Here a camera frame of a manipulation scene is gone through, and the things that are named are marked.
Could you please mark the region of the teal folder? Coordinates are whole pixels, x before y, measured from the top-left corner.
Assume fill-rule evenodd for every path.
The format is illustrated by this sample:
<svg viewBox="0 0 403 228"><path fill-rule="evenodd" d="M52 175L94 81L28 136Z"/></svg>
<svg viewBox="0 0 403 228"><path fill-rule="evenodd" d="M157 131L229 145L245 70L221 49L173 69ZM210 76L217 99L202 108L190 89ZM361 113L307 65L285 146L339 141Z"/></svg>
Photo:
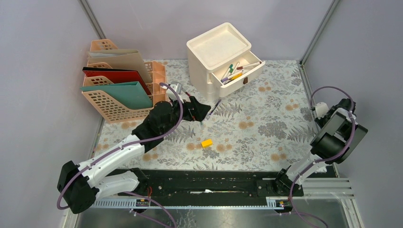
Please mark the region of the teal folder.
<svg viewBox="0 0 403 228"><path fill-rule="evenodd" d="M106 92L112 98L133 110L153 107L153 102L138 82L84 86L80 89L83 92L93 92L95 90Z"/></svg>

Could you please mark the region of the red ring binder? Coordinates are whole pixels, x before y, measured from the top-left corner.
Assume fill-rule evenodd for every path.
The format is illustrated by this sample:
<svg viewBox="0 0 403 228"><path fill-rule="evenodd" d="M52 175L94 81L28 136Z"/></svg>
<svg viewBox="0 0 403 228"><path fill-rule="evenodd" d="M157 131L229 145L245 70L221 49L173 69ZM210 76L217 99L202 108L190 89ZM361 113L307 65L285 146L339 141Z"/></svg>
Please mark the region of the red ring binder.
<svg viewBox="0 0 403 228"><path fill-rule="evenodd" d="M147 95L152 94L140 74L135 70L83 67L82 71L94 86L107 85L103 78L96 78L102 76L112 84L138 82Z"/></svg>

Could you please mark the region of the beige notebook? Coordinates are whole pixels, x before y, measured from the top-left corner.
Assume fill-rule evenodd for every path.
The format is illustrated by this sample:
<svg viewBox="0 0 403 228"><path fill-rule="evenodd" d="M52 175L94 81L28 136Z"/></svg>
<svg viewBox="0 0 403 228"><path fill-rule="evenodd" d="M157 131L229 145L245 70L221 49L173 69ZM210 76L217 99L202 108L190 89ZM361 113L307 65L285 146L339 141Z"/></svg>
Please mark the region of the beige notebook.
<svg viewBox="0 0 403 228"><path fill-rule="evenodd" d="M141 53L136 49L96 50L87 54L90 64L105 62L113 69L135 70L145 83L153 81Z"/></svg>

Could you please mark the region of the white three-drawer cabinet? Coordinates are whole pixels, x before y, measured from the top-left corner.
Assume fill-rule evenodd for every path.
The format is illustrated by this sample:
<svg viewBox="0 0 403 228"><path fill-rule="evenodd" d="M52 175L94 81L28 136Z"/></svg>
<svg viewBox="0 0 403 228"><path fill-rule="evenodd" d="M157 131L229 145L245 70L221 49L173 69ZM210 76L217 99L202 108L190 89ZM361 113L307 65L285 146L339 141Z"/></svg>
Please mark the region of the white three-drawer cabinet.
<svg viewBox="0 0 403 228"><path fill-rule="evenodd" d="M219 98L221 78L236 58L250 51L251 43L229 22L187 41L190 82L207 101Z"/></svg>

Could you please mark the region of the yellow capped white marker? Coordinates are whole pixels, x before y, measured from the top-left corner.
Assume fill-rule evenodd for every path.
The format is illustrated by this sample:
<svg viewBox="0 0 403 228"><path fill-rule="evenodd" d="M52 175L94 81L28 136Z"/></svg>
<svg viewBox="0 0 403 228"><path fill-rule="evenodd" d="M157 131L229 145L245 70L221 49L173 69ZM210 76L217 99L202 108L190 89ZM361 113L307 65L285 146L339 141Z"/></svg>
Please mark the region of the yellow capped white marker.
<svg viewBox="0 0 403 228"><path fill-rule="evenodd" d="M230 75L230 76L228 77L228 80L235 80L235 79L237 79L238 77L240 77L240 76L242 76L242 75L243 75L243 72L242 72L242 71L237 72L236 74Z"/></svg>

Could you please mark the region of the dark red capped marker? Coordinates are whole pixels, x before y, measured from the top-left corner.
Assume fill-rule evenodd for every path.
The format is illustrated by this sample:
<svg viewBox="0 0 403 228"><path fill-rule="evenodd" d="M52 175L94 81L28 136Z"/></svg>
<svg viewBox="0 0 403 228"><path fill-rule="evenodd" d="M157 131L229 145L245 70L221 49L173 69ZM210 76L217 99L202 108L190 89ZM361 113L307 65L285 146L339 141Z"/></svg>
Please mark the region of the dark red capped marker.
<svg viewBox="0 0 403 228"><path fill-rule="evenodd" d="M256 63L252 63L252 64L248 64L248 65L239 66L239 67L237 67L236 69L237 69L237 70L242 70L242 69L246 69L246 68L250 68L250 67L255 67L255 66L260 65L261 63L262 63L262 62L259 61L259 62L256 62Z"/></svg>

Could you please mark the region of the white top drawer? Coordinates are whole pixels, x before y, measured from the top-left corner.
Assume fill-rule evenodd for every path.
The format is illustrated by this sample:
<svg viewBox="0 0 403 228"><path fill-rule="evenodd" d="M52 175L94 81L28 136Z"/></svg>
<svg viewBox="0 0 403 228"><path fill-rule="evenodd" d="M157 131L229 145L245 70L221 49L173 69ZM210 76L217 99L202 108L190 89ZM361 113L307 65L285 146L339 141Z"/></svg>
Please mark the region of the white top drawer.
<svg viewBox="0 0 403 228"><path fill-rule="evenodd" d="M228 83L222 83L222 77L225 74L226 70L229 68L230 64L233 66L240 62L239 66L248 65L252 63L256 63L261 61L262 63L255 67L250 67L242 70L236 70L233 74L242 71L243 75L238 77L235 80L231 80ZM265 61L260 60L256 55L252 52L247 52L242 56L236 57L234 60L231 60L229 63L224 64L219 67L217 70L211 73L212 84L214 88L214 95L217 98L222 98L228 96L229 94L237 91L238 89L244 87L246 84L250 83L254 79L258 78L265 66Z"/></svg>

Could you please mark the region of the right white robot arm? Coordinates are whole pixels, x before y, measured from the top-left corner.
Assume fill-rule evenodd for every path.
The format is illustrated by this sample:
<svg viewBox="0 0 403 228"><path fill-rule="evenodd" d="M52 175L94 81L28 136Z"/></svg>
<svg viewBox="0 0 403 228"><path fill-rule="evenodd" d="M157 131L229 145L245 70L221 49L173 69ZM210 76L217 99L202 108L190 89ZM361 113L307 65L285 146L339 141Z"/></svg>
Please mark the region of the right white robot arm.
<svg viewBox="0 0 403 228"><path fill-rule="evenodd" d="M327 165L342 163L368 132L367 128L357 123L355 102L349 99L341 99L331 108L326 103L317 103L314 111L317 114L315 123L320 130L310 143L308 155L277 174L272 183L277 195L295 195L311 174Z"/></svg>

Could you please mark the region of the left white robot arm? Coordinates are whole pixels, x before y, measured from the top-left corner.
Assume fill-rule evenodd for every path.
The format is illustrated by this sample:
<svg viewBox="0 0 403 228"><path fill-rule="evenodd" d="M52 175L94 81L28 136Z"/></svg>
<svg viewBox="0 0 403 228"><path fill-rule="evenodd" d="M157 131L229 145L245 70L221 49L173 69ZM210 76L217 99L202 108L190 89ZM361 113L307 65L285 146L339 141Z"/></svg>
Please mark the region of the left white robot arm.
<svg viewBox="0 0 403 228"><path fill-rule="evenodd" d="M70 209L79 214L106 196L129 191L135 195L144 194L147 183L135 172L117 175L111 175L111 172L159 145L182 120L202 122L211 106L200 103L194 96L189 99L158 102L143 122L110 150L79 164L66 162L57 184L60 192L58 209Z"/></svg>

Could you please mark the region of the peach plastic file organizer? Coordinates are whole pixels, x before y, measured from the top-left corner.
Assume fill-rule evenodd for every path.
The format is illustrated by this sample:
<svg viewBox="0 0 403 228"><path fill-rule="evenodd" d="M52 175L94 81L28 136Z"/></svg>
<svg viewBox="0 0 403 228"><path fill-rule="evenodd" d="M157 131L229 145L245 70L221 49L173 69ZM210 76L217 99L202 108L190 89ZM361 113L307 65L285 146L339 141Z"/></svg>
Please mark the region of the peach plastic file organizer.
<svg viewBox="0 0 403 228"><path fill-rule="evenodd" d="M136 49L120 49L109 39L93 40L83 67L82 95L108 123L144 119L166 101L165 66L145 62Z"/></svg>

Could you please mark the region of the yellow eraser block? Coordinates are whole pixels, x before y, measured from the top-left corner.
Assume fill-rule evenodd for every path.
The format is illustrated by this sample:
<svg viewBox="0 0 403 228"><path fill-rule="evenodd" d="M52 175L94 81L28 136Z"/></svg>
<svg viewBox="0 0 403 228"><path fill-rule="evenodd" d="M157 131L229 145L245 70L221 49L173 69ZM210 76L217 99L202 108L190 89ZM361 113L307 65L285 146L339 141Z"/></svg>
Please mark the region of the yellow eraser block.
<svg viewBox="0 0 403 228"><path fill-rule="evenodd" d="M207 140L201 142L202 148L207 148L207 147L210 147L212 145L213 145L212 139L207 139Z"/></svg>

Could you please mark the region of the blue pen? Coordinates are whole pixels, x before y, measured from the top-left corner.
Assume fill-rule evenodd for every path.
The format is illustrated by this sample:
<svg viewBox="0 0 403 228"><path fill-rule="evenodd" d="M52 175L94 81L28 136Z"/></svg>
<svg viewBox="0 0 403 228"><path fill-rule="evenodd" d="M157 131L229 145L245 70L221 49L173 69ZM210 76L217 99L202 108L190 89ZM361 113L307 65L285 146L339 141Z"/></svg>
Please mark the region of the blue pen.
<svg viewBox="0 0 403 228"><path fill-rule="evenodd" d="M217 103L214 105L214 107L211 109L211 111L209 112L209 116L211 116L213 114L213 112L216 110L216 108L219 106L220 103L221 103L221 99L219 99L217 101Z"/></svg>

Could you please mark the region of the floral table mat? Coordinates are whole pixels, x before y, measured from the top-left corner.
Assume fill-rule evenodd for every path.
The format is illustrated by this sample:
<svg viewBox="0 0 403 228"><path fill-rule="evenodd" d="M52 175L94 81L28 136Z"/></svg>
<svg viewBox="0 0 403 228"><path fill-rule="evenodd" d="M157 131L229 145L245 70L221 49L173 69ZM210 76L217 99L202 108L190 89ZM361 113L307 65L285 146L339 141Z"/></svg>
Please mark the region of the floral table mat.
<svg viewBox="0 0 403 228"><path fill-rule="evenodd" d="M297 61L268 60L258 78L221 99L203 127L182 121L122 168L278 171L307 155L315 132ZM213 145L202 148L207 139Z"/></svg>

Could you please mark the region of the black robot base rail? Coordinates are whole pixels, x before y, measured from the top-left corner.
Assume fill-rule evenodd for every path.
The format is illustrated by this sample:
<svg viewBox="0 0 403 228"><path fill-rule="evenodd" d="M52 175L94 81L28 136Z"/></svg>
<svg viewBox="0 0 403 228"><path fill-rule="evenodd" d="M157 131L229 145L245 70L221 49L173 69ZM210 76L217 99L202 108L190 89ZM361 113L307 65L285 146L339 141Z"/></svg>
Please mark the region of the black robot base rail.
<svg viewBox="0 0 403 228"><path fill-rule="evenodd" d="M266 206L266 197L302 197L285 170L177 171L131 168L140 183L134 193L163 206Z"/></svg>

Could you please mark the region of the aluminium corner frame post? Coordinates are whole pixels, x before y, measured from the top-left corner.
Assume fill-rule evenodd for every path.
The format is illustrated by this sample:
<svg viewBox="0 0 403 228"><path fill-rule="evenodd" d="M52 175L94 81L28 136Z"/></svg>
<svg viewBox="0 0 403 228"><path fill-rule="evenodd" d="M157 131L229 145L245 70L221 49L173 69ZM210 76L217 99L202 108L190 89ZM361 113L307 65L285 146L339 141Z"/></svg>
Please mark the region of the aluminium corner frame post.
<svg viewBox="0 0 403 228"><path fill-rule="evenodd" d="M89 23L91 24L92 28L94 29L97 37L99 39L106 39L106 35L101 28L100 23L98 22L96 15L94 14L88 0L78 0L80 3L85 15L87 16L87 19L89 20Z"/></svg>

